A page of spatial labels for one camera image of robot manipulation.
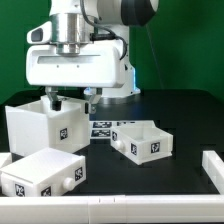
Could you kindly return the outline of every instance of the white plastic bin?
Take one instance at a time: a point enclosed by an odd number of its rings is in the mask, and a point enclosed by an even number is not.
[[[74,153],[90,144],[84,100],[68,98],[52,111],[47,96],[18,107],[6,106],[10,151],[28,156],[51,147]]]
[[[61,196],[86,179],[85,157],[45,148],[0,172],[6,196]]]
[[[0,153],[0,169],[11,164],[12,163],[12,154],[9,152],[3,152]]]
[[[149,122],[112,127],[111,132],[111,146],[138,165],[172,155],[173,136]]]

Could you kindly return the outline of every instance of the white box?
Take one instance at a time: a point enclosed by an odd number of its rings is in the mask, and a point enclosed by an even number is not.
[[[112,127],[111,132],[111,146],[138,165],[172,155],[173,136],[150,122]]]
[[[10,151],[27,156],[51,147],[74,153],[90,144],[84,100],[67,98],[52,111],[47,96],[18,107],[6,106]]]
[[[0,172],[6,196],[61,196],[86,179],[85,157],[45,148]]]
[[[0,153],[0,169],[12,163],[12,154],[9,152]]]
[[[224,195],[224,163],[215,151],[203,151],[202,166],[220,194]]]

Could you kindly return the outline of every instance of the white container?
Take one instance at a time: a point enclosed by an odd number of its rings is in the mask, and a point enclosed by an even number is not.
[[[0,172],[6,196],[61,196],[86,179],[85,157],[45,148]]]
[[[111,146],[140,165],[171,156],[173,136],[149,122],[111,128]]]
[[[224,163],[215,151],[204,151],[202,166],[220,194],[224,195]]]
[[[10,151],[28,156],[51,147],[74,153],[90,144],[84,100],[68,98],[52,111],[47,96],[19,107],[6,106]]]
[[[0,153],[0,169],[12,163],[12,154],[8,152]]]

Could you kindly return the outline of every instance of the black cable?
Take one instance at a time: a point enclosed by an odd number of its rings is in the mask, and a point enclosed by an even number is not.
[[[97,41],[97,40],[121,40],[123,42],[123,54],[121,55],[121,58],[120,58],[120,60],[122,60],[125,57],[125,55],[127,54],[127,50],[128,50],[127,43],[124,40],[124,38],[117,36],[116,33],[113,32],[109,28],[106,28],[104,26],[101,26],[99,24],[91,22],[86,14],[84,0],[80,0],[80,7],[81,7],[81,12],[82,12],[83,18],[86,21],[86,23],[88,23],[90,26],[93,26],[97,29],[105,30],[109,33],[109,34],[99,34],[99,35],[93,34],[91,36],[93,41],[94,40],[95,41]]]

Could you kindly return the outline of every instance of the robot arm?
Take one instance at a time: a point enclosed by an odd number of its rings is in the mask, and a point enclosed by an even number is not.
[[[146,24],[158,1],[52,0],[50,21],[27,35],[35,45],[27,53],[28,82],[46,87],[54,110],[60,110],[58,86],[92,87],[96,93],[102,92],[98,88],[121,88],[130,64],[125,57],[129,38],[126,31],[117,35],[116,26]],[[96,103],[99,95],[90,101]]]

